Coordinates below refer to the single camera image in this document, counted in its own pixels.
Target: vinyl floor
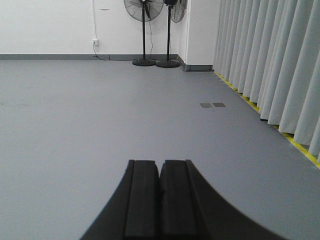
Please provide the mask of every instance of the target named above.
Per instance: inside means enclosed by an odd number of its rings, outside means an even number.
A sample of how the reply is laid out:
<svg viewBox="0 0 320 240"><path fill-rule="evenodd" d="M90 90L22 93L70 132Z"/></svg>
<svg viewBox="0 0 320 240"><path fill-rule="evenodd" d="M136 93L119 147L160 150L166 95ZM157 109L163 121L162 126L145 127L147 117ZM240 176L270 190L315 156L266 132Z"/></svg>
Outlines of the vinyl floor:
<svg viewBox="0 0 320 240"><path fill-rule="evenodd" d="M79 239L129 159L191 159L253 220L320 239L319 169L212 72L0 61L1 240Z"/></svg>

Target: black fan stand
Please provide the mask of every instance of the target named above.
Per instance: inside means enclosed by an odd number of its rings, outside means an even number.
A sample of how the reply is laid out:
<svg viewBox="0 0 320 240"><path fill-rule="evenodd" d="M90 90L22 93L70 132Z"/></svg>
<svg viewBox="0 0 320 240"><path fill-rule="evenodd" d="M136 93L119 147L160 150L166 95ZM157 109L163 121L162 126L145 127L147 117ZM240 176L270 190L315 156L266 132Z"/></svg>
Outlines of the black fan stand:
<svg viewBox="0 0 320 240"><path fill-rule="evenodd" d="M142 37L143 37L143 59L137 59L132 62L133 65L140 67L149 67L156 65L156 61L146 59L146 16L145 16L145 4L142 3Z"/></svg>
<svg viewBox="0 0 320 240"><path fill-rule="evenodd" d="M180 63L175 60L170 59L170 28L171 28L171 9L173 5L168 4L168 42L167 42L167 50L166 50L166 60L157 61L156 66L160 68L176 68L180 66Z"/></svg>

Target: fan guard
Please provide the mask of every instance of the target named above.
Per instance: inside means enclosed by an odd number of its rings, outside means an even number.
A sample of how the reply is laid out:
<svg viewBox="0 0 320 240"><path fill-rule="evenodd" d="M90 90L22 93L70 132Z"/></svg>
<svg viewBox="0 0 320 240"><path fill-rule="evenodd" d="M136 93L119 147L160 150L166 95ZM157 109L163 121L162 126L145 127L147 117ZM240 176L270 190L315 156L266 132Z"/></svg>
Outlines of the fan guard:
<svg viewBox="0 0 320 240"><path fill-rule="evenodd" d="M155 19L161 12L164 1L163 0L124 0L124 6L127 12L134 19L142 22L142 8L145 4L147 9L145 9L145 21L149 22Z"/></svg>
<svg viewBox="0 0 320 240"><path fill-rule="evenodd" d="M176 4L173 6L171 13L171 20L174 23L179 23L186 13L188 0L178 0Z"/></svg>

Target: yellow floor line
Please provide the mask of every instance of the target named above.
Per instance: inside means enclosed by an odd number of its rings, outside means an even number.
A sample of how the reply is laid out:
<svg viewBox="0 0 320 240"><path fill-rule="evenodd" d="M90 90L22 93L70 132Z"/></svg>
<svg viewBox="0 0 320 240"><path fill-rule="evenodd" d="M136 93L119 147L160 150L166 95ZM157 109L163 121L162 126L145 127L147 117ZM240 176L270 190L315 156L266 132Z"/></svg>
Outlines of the yellow floor line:
<svg viewBox="0 0 320 240"><path fill-rule="evenodd" d="M224 76L222 76L221 74L215 72L215 74L222 80L224 81L231 89L233 89L234 91L237 92L238 89L234 88L232 84L229 83L229 81L227 81ZM259 113L259 108L253 103L250 102L248 97L243 96L242 94L239 94L239 96L244 99L246 101L247 104L249 104L254 110L256 110ZM303 155L305 155L315 166L317 166L317 168L320 169L320 163L318 163L318 160L315 158L315 156L313 156L311 153L308 152L307 149L305 149L301 144L296 143L294 141L294 138L285 132L280 132L279 131L279 126L278 125L273 125L273 127L275 129L278 130L279 133L281 133L293 146L295 146Z"/></svg>

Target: white curtain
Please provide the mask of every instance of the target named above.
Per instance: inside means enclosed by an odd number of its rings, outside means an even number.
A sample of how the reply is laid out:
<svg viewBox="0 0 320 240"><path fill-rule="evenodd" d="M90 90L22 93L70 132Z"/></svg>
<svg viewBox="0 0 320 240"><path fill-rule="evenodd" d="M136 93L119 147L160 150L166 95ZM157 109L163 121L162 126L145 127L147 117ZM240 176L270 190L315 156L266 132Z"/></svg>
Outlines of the white curtain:
<svg viewBox="0 0 320 240"><path fill-rule="evenodd" d="M221 2L215 71L318 156L320 0Z"/></svg>

